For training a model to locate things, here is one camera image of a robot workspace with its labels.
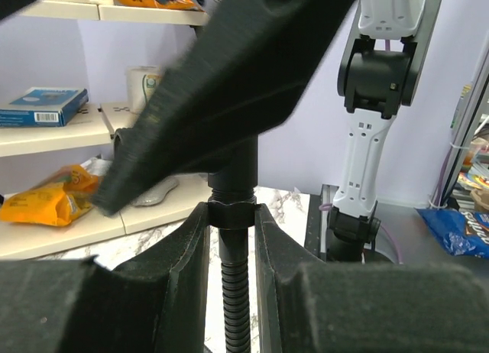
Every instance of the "blue chip bag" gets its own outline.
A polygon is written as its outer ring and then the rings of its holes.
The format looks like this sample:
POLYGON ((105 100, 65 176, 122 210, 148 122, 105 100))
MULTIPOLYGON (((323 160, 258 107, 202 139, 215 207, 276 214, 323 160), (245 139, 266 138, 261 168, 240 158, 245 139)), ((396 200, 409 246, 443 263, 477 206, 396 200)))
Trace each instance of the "blue chip bag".
POLYGON ((450 255, 489 259, 489 214, 418 209, 435 239, 450 255))

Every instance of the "blue box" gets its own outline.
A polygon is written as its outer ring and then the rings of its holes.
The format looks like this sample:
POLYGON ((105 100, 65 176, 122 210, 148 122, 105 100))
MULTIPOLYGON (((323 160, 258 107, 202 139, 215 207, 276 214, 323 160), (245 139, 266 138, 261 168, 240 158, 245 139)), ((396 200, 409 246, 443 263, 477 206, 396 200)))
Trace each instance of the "blue box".
POLYGON ((83 88, 33 87, 0 105, 0 127, 65 126, 88 101, 88 92, 83 88))

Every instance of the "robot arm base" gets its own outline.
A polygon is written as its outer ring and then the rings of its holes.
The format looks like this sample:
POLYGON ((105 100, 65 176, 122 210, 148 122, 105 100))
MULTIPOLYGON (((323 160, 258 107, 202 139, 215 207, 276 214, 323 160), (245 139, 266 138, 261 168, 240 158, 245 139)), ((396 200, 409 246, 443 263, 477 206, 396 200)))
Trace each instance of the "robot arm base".
POLYGON ((364 244, 377 236, 381 221, 374 217, 352 217, 332 207, 328 214, 328 228, 332 230, 332 240, 326 252, 328 261, 361 261, 364 244))

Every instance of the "threaded rod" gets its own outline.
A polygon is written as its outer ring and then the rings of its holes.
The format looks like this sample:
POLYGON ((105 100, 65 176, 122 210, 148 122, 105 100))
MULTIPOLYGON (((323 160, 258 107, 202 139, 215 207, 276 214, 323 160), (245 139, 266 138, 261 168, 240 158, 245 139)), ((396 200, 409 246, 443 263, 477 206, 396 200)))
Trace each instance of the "threaded rod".
POLYGON ((227 353, 249 353, 248 230, 219 230, 227 353))

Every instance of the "barcode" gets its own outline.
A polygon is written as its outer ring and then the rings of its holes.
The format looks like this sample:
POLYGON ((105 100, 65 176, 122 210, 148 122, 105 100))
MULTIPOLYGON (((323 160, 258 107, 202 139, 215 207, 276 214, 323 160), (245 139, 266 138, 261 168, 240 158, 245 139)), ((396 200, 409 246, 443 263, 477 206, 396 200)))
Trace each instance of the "barcode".
POLYGON ((34 115, 36 122, 58 122, 58 114, 56 112, 36 112, 34 115))

